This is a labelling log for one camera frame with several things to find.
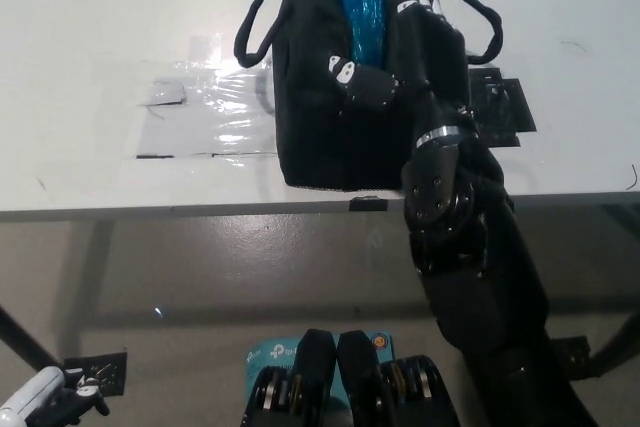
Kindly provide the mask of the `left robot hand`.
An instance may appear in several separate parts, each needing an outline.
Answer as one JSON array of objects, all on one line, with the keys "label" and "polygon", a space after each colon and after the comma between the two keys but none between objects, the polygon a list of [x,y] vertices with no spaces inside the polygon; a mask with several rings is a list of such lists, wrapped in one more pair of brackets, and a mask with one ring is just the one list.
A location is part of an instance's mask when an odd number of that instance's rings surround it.
[{"label": "left robot hand", "polygon": [[95,409],[101,416],[110,414],[101,391],[103,373],[111,365],[96,369],[79,367],[64,370],[65,387],[57,398],[55,426],[78,426],[84,414]]}]

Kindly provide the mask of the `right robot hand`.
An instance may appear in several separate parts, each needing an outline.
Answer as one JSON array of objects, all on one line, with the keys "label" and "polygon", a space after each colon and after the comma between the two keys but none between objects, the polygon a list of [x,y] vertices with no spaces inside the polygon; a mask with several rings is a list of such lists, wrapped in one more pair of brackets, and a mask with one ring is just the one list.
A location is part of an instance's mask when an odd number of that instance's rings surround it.
[{"label": "right robot hand", "polygon": [[331,54],[328,71],[358,104],[359,87],[373,81],[382,107],[394,100],[410,115],[412,149],[453,144],[476,135],[464,112],[469,104],[468,61],[462,34],[444,16],[439,0],[386,0],[385,74]]}]

